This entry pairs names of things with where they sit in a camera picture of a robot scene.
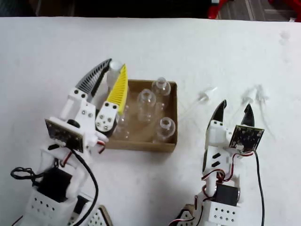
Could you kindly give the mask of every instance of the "plastic bottle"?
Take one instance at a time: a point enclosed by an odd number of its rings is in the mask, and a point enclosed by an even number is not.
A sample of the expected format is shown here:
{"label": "plastic bottle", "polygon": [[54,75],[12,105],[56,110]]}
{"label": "plastic bottle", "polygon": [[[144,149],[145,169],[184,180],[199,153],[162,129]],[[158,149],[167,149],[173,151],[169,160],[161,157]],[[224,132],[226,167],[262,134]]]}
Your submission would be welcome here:
{"label": "plastic bottle", "polygon": [[164,117],[160,120],[156,128],[156,133],[153,143],[167,143],[175,132],[175,123],[169,117]]}
{"label": "plastic bottle", "polygon": [[156,95],[156,108],[159,110],[166,109],[171,90],[169,82],[167,82],[165,78],[160,77],[152,83],[151,90]]}
{"label": "plastic bottle", "polygon": [[138,104],[138,120],[143,122],[150,122],[156,104],[156,96],[149,89],[142,90],[137,98]]}
{"label": "plastic bottle", "polygon": [[107,84],[109,87],[109,91],[112,90],[123,64],[119,61],[111,61],[109,64],[110,68],[107,73]]}
{"label": "plastic bottle", "polygon": [[123,111],[123,115],[119,117],[117,126],[113,133],[113,137],[116,140],[128,140],[130,132],[128,131],[129,122],[129,106],[126,105]]}

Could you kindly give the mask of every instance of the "white surface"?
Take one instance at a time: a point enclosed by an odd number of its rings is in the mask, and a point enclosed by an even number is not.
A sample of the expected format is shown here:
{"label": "white surface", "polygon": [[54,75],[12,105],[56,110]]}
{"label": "white surface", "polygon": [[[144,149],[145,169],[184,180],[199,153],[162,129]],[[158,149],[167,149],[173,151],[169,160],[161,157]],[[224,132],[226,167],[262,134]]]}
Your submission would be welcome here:
{"label": "white surface", "polygon": [[[38,168],[44,118],[58,115],[72,87],[112,57],[131,79],[164,76],[178,84],[179,115],[198,93],[218,86],[211,101],[179,122],[172,154],[106,150],[94,171],[115,226],[167,225],[201,190],[205,130],[228,100],[225,123],[240,123],[241,95],[268,90],[264,113],[273,136],[259,145],[266,224],[299,225],[301,24],[199,19],[0,18],[0,225],[22,215],[30,181],[10,177],[16,166]],[[258,104],[255,125],[264,127]],[[255,158],[243,160],[247,193],[240,223],[258,226],[261,200]],[[94,194],[91,180],[86,192]]]}

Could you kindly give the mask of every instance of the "wire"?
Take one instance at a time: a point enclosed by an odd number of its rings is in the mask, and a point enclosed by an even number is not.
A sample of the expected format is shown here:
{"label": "wire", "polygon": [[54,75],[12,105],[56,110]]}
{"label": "wire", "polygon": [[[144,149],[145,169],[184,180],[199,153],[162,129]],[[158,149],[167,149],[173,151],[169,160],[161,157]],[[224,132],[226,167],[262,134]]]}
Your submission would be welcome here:
{"label": "wire", "polygon": [[18,218],[18,220],[16,220],[11,226],[15,226],[16,225],[16,223],[18,223],[19,222],[19,220],[21,220],[22,219],[22,217],[23,217],[23,215],[21,216],[21,217],[19,217]]}
{"label": "wire", "polygon": [[190,218],[190,219],[175,219],[173,221],[171,221],[168,226],[172,226],[174,223],[178,223],[178,222],[189,222],[194,220],[194,217]]}
{"label": "wire", "polygon": [[[28,173],[29,175],[20,176],[16,174],[17,172]],[[40,174],[35,174],[32,168],[16,167],[10,172],[10,175],[16,180],[31,180],[32,184],[36,185],[36,179],[43,177],[44,172]]]}
{"label": "wire", "polygon": [[96,178],[95,178],[92,170],[86,164],[85,160],[83,160],[83,158],[79,154],[77,154],[76,151],[74,151],[72,148],[70,148],[70,151],[75,155],[75,157],[80,161],[80,163],[86,168],[86,170],[88,171],[88,173],[94,183],[94,186],[95,186],[95,196],[94,196],[94,199],[93,199],[93,202],[92,202],[90,208],[78,222],[76,222],[74,225],[72,225],[72,226],[79,226],[89,216],[89,214],[92,212],[92,210],[96,204],[97,197],[98,197],[98,184],[97,184]]}
{"label": "wire", "polygon": [[264,208],[264,198],[263,198],[263,191],[262,191],[260,172],[259,172],[259,159],[258,159],[258,155],[257,155],[256,151],[254,151],[254,154],[256,157],[258,185],[259,185],[259,190],[260,190],[260,195],[261,195],[261,207],[262,207],[261,226],[264,226],[265,208]]}
{"label": "wire", "polygon": [[226,176],[225,171],[223,171],[222,169],[214,169],[210,173],[207,173],[206,175],[204,175],[201,179],[206,180],[210,174],[212,174],[213,172],[216,172],[216,171],[223,174],[223,178],[225,178],[225,176]]}
{"label": "wire", "polygon": [[224,180],[223,180],[224,182],[230,181],[231,178],[233,177],[233,173],[234,173],[234,157],[235,157],[236,155],[240,155],[240,156],[247,157],[247,156],[253,155],[253,152],[247,152],[246,154],[235,153],[235,154],[232,156],[232,164],[231,164],[230,176],[229,176],[227,179],[224,179]]}
{"label": "wire", "polygon": [[60,165],[61,167],[65,167],[67,161],[69,160],[69,158],[71,157],[72,152],[69,152],[68,155],[66,156],[66,158],[64,159],[64,161],[60,161]]}
{"label": "wire", "polygon": [[103,141],[101,141],[101,140],[98,140],[98,141],[97,141],[97,144],[103,146],[102,149],[100,149],[100,150],[98,151],[98,153],[101,154],[101,153],[105,150],[105,142],[103,142]]}

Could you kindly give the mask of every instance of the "cardboard tray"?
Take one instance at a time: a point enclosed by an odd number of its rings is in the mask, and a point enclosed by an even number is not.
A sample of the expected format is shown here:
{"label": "cardboard tray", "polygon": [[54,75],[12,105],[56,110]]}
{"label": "cardboard tray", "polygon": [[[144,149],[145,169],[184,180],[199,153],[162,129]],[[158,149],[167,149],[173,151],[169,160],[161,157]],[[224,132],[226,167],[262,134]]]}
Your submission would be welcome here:
{"label": "cardboard tray", "polygon": [[[129,123],[127,130],[130,132],[129,140],[116,140],[113,136],[107,143],[106,148],[127,149],[150,152],[172,152],[177,144],[178,138],[178,116],[177,116],[177,84],[170,81],[171,92],[167,109],[156,111],[150,123],[142,123],[137,119],[137,97],[143,89],[151,89],[153,81],[128,80],[129,93],[127,105],[129,105]],[[163,117],[170,117],[175,122],[175,133],[169,139],[169,143],[152,143],[155,128]]]}

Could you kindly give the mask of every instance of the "white 3d-printed part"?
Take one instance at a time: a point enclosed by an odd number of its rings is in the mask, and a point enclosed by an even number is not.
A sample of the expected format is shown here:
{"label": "white 3d-printed part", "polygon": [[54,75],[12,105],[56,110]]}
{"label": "white 3d-printed part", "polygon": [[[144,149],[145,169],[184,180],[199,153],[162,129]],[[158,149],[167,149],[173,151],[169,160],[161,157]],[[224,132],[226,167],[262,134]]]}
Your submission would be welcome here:
{"label": "white 3d-printed part", "polygon": [[205,221],[223,226],[238,225],[239,207],[218,202],[204,202],[203,218]]}

